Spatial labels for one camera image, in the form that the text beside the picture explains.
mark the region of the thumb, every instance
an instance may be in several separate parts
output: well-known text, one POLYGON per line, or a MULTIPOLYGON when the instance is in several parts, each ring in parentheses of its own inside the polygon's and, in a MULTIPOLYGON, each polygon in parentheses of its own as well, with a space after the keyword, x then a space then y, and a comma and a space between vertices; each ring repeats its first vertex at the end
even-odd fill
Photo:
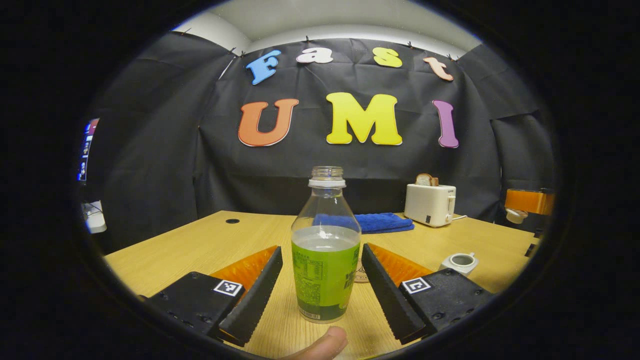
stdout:
POLYGON ((331 326, 327 332, 309 347, 280 360, 331 360, 349 343, 342 327, 331 326))

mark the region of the letter m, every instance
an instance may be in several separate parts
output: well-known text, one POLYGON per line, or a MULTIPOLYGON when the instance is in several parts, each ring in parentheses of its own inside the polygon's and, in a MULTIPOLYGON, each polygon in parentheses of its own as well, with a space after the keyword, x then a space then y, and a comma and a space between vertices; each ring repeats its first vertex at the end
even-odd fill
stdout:
POLYGON ((333 127, 326 137, 328 143, 350 143, 353 137, 347 132, 349 123, 361 143, 367 141, 373 124, 376 124, 371 141, 378 145, 402 144, 402 137, 396 128, 395 97, 375 95, 366 110, 347 92, 334 92, 327 95, 326 99, 333 104, 333 127))

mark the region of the barcode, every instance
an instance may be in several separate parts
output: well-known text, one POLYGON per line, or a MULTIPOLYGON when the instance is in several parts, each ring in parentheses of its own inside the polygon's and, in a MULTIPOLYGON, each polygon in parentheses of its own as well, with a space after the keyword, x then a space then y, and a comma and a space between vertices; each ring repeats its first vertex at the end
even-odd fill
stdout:
POLYGON ((320 315, 316 315, 316 314, 312 314, 312 313, 308 313, 302 309, 300 309, 300 312, 303 313, 306 317, 308 318, 312 318, 312 319, 316 319, 316 320, 320 320, 320 315))

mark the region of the bread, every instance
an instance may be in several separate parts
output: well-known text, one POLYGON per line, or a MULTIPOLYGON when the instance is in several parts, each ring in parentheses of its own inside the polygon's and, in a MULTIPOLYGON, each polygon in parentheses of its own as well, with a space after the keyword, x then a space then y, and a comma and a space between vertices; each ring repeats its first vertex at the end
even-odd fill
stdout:
POLYGON ((415 184, 416 185, 422 185, 422 186, 438 186, 438 178, 437 177, 433 177, 429 174, 418 174, 418 176, 415 178, 415 184))

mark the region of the blue towel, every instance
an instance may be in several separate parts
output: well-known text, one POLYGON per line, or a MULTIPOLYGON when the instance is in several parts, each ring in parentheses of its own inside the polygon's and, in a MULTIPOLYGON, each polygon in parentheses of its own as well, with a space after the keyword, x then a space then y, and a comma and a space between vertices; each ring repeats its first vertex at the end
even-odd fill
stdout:
MULTIPOLYGON (((355 218, 360 223, 363 234, 393 233, 412 230, 415 227, 411 219, 403 219, 393 213, 361 214, 355 215, 355 218)), ((350 217, 318 214, 313 224, 350 227, 348 226, 350 222, 350 217)))

